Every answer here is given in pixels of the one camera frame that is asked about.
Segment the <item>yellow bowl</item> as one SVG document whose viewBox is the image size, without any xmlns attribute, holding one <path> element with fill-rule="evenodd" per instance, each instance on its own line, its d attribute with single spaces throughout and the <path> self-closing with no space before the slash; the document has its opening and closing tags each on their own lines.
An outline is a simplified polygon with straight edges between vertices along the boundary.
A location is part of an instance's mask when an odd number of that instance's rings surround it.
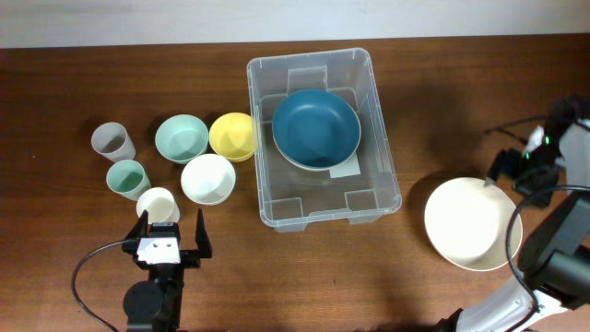
<svg viewBox="0 0 590 332">
<path fill-rule="evenodd" d="M 221 115 L 209 130 L 209 145 L 229 161 L 250 159 L 255 150 L 251 116 L 246 113 Z"/>
</svg>

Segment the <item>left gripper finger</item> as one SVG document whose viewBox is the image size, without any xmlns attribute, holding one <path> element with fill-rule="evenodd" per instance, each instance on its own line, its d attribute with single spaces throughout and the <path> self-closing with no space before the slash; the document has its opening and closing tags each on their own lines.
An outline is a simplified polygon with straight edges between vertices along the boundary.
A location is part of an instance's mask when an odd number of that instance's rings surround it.
<svg viewBox="0 0 590 332">
<path fill-rule="evenodd" d="M 148 227 L 148 212 L 144 209 L 141 213 L 137 223 L 133 226 L 130 232 L 126 235 L 127 240 L 137 240 L 147 236 Z"/>
<path fill-rule="evenodd" d="M 201 208 L 198 209 L 195 226 L 195 243 L 199 252 L 210 252 L 211 242 L 207 235 L 205 219 Z"/>
</svg>

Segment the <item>grey plastic cup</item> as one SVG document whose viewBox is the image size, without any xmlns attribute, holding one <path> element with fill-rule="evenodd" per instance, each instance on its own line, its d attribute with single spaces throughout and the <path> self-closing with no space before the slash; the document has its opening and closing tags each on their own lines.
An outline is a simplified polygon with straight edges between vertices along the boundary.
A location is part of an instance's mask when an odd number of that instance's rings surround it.
<svg viewBox="0 0 590 332">
<path fill-rule="evenodd" d="M 97 127 L 91 136 L 91 146 L 112 162 L 132 160 L 136 156 L 135 146 L 125 127 L 115 122 Z"/>
</svg>

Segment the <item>cream plate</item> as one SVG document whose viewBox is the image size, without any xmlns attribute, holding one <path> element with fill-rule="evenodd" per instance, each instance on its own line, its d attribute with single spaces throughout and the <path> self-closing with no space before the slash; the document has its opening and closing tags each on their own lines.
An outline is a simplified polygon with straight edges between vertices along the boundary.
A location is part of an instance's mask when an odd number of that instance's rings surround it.
<svg viewBox="0 0 590 332">
<path fill-rule="evenodd" d="M 439 185 L 424 208 L 424 226 L 435 250 L 466 270 L 503 267 L 506 229 L 515 203 L 501 188 L 460 177 Z"/>
</svg>

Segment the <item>white bowl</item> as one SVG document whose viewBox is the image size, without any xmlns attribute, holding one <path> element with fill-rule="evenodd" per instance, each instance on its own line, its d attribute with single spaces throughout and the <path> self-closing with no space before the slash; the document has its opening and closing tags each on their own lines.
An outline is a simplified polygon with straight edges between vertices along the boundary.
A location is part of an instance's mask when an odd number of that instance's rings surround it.
<svg viewBox="0 0 590 332">
<path fill-rule="evenodd" d="M 203 154 L 183 168 L 181 187 L 193 202 L 214 206 L 228 199 L 236 184 L 232 164 L 217 154 Z"/>
</svg>

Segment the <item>beige plate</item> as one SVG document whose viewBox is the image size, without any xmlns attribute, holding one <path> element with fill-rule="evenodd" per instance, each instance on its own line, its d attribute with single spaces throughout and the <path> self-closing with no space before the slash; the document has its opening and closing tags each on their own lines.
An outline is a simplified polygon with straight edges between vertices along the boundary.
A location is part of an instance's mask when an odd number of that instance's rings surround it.
<svg viewBox="0 0 590 332">
<path fill-rule="evenodd" d="M 361 136 L 273 135 L 273 141 L 277 151 L 289 163 L 305 171 L 321 172 L 350 160 L 360 146 Z"/>
</svg>

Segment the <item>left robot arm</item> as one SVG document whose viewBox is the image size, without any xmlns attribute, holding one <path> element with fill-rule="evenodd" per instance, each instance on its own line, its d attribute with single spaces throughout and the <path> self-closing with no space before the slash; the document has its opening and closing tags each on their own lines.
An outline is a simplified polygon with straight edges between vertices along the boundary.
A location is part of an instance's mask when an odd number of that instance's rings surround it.
<svg viewBox="0 0 590 332">
<path fill-rule="evenodd" d="M 125 294 L 124 312 L 128 331 L 175 331 L 180 327 L 184 271 L 199 268 L 213 255 L 202 212 L 195 225 L 196 248 L 180 248 L 180 229 L 175 222 L 148 223 L 143 211 L 124 238 L 122 250 L 148 272 Z"/>
</svg>

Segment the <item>clear plastic storage bin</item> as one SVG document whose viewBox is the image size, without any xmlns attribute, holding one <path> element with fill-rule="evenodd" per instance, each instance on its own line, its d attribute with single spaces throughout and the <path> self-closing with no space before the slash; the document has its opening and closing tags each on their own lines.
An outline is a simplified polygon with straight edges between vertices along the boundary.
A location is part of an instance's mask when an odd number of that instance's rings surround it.
<svg viewBox="0 0 590 332">
<path fill-rule="evenodd" d="M 362 48 L 299 53 L 251 60 L 247 67 L 259 212 L 278 232 L 302 231 L 313 222 L 374 222 L 393 214 L 402 196 L 379 101 L 372 59 Z M 344 99 L 360 118 L 360 174 L 332 179 L 310 172 L 277 151 L 272 118 L 288 95 L 323 89 Z"/>
</svg>

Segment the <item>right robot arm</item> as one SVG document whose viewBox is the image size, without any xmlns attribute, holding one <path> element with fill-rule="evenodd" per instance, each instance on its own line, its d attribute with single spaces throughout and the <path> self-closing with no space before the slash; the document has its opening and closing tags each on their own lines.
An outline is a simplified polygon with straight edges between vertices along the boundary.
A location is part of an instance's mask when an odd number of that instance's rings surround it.
<svg viewBox="0 0 590 332">
<path fill-rule="evenodd" d="M 508 239 L 501 252 L 512 277 L 483 302 L 457 309 L 436 331 L 526 331 L 553 314 L 589 302 L 589 101 L 573 95 L 556 102 L 544 126 L 522 142 L 523 150 L 503 149 L 486 184 L 505 176 L 522 196 L 508 220 L 511 233 L 519 213 L 545 208 L 553 193 L 567 197 L 531 232 L 518 258 Z"/>
</svg>

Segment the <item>dark blue plate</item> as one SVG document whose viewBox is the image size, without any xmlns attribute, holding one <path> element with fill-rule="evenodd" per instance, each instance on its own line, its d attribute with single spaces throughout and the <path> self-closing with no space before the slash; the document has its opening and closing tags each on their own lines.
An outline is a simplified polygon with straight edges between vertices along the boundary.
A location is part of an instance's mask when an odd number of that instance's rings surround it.
<svg viewBox="0 0 590 332">
<path fill-rule="evenodd" d="M 341 97 L 320 89 L 294 92 L 276 108 L 272 135 L 361 136 L 360 118 Z"/>
</svg>

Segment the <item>cream plastic cup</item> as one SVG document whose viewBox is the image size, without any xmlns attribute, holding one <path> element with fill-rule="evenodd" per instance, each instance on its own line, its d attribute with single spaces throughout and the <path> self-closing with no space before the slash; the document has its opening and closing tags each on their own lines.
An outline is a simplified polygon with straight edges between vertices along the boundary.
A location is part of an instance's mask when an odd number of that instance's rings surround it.
<svg viewBox="0 0 590 332">
<path fill-rule="evenodd" d="M 136 214 L 140 217 L 147 212 L 147 223 L 172 222 L 180 220 L 180 209 L 173 194 L 166 188 L 153 187 L 144 192 L 136 202 Z"/>
</svg>

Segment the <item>white label in bin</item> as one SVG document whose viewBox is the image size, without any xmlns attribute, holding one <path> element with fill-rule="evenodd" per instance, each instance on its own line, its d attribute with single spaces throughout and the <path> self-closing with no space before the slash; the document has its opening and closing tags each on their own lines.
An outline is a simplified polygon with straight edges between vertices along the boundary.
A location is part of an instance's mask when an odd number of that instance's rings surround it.
<svg viewBox="0 0 590 332">
<path fill-rule="evenodd" d="M 360 174 L 360 165 L 357 154 L 353 154 L 343 163 L 329 170 L 332 179 L 356 176 Z"/>
</svg>

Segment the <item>green plastic cup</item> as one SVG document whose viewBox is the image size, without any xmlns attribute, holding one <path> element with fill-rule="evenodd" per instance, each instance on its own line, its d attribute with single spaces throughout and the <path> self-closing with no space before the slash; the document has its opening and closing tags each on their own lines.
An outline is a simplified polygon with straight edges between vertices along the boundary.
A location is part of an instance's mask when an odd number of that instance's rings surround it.
<svg viewBox="0 0 590 332">
<path fill-rule="evenodd" d="M 137 201 L 151 182 L 144 167 L 135 160 L 121 160 L 107 171 L 106 184 L 116 194 Z"/>
</svg>

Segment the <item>mint green bowl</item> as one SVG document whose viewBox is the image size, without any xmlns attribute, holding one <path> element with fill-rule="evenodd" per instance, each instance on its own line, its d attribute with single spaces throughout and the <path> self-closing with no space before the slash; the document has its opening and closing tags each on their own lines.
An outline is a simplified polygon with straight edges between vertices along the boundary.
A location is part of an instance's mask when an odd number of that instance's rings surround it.
<svg viewBox="0 0 590 332">
<path fill-rule="evenodd" d="M 207 151 L 206 124 L 196 116 L 179 114 L 164 121 L 155 135 L 156 148 L 165 159 L 186 164 Z"/>
</svg>

